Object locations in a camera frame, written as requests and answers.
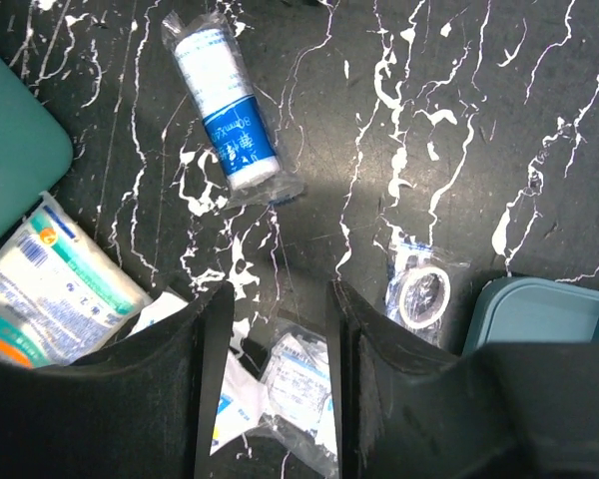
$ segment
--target dark floor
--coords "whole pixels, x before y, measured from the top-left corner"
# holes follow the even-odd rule
[[[227,0],[306,193],[218,211],[225,181],[160,22],[213,2],[0,1],[0,55],[75,143],[57,196],[140,285],[238,293],[236,331],[321,322],[341,274],[371,302],[393,231],[471,262],[443,344],[507,273],[599,289],[599,0]],[[306,477],[238,439],[213,477]]]

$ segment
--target clear plastic packaging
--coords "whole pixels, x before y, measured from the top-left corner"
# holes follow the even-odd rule
[[[273,148],[238,43],[220,12],[189,26],[171,12],[162,40],[172,52],[200,111],[227,177],[228,208],[285,202],[303,191]]]
[[[439,346],[452,278],[468,266],[437,247],[393,239],[388,247],[386,316]]]
[[[337,477],[337,446],[323,337],[282,322],[261,382],[269,392],[263,420],[299,460],[326,478]]]
[[[102,347],[149,296],[44,193],[0,248],[0,359],[69,364]]]

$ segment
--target tape roll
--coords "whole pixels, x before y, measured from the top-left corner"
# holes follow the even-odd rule
[[[417,286],[417,283],[428,276],[435,276],[439,280],[439,292],[434,303],[422,314],[412,316],[408,313],[406,299],[408,293]],[[450,302],[450,278],[448,273],[437,266],[414,267],[404,276],[399,291],[397,303],[399,314],[404,324],[411,329],[424,329],[435,324],[441,319]]]

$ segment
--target orange stripe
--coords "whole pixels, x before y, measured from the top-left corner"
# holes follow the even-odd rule
[[[25,367],[33,367],[33,363],[22,351],[0,339],[0,352]]]

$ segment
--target teal container lid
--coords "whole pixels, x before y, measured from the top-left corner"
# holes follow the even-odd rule
[[[0,59],[0,237],[67,172],[71,140]]]
[[[599,342],[599,291],[536,277],[496,279],[479,295],[463,352],[488,342]]]

